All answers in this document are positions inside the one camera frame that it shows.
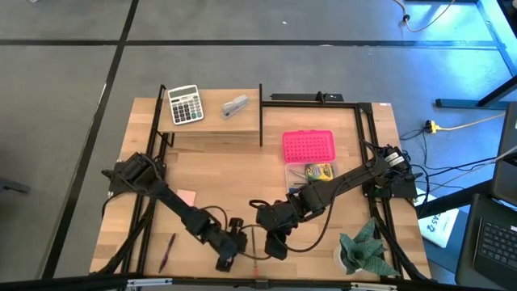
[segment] desk leg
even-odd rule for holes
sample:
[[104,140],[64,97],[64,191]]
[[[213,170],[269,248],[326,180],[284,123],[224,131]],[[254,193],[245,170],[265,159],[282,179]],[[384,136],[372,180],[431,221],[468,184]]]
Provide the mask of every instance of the desk leg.
[[502,84],[499,88],[492,91],[481,100],[463,99],[437,99],[436,107],[439,108],[476,108],[476,109],[495,109],[506,110],[510,102],[499,101],[517,89],[517,75]]
[[23,185],[22,183],[18,183],[3,177],[0,177],[0,192],[4,190],[13,190],[17,192],[27,193],[31,190],[28,186]]
[[450,209],[470,205],[474,194],[490,195],[490,187],[492,179],[476,184],[450,195],[443,196],[433,201],[428,201],[424,205],[415,207],[417,213],[420,213],[418,219],[444,213]]

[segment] wooden table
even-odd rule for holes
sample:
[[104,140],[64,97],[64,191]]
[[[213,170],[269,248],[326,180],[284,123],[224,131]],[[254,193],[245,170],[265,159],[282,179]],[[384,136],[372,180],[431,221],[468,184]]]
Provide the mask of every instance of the wooden table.
[[[134,100],[120,158],[135,151],[145,152],[156,99]],[[376,131],[381,145],[399,146],[393,110],[388,103],[374,103]],[[366,116],[363,118],[368,128]],[[334,133],[338,174],[361,164],[354,112],[336,108],[263,108],[263,147],[257,145],[256,135],[237,133],[203,134],[176,133],[174,148],[166,152],[166,180],[173,191],[196,191],[196,207],[219,205],[230,217],[241,217],[245,224],[254,223],[255,209],[251,199],[284,200],[286,192],[282,133],[295,130],[329,129]],[[91,271],[99,270],[115,254],[126,239],[135,201],[134,194],[124,194],[107,206],[99,233]],[[430,277],[422,236],[413,207],[405,200],[392,199],[391,207],[397,240],[411,262]],[[223,221],[216,209],[210,211]],[[285,261],[258,261],[258,274],[268,279],[291,280],[379,280],[369,272],[347,276],[334,263],[332,254],[339,234],[355,236],[370,218],[368,202],[361,187],[341,195],[334,205],[329,229],[321,243],[306,253],[289,252]],[[308,247],[322,231],[326,214],[306,222],[288,237],[288,245]],[[172,211],[158,202],[153,220],[145,275],[157,275],[166,245],[172,233],[177,233],[169,261],[161,276],[195,276],[209,278],[253,278],[253,260],[238,255],[229,273],[215,269],[217,253],[207,244],[199,244],[184,229]],[[255,230],[257,255],[262,256],[265,232]],[[135,270],[139,242],[134,248],[130,270]],[[246,252],[252,254],[251,243]],[[391,262],[389,251],[386,260]]]

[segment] keyboard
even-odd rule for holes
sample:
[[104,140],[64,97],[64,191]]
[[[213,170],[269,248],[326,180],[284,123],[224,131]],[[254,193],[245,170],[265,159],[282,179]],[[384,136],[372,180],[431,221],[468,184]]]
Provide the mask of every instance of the keyboard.
[[485,219],[479,225],[473,267],[501,286],[517,277],[517,231],[513,229]]

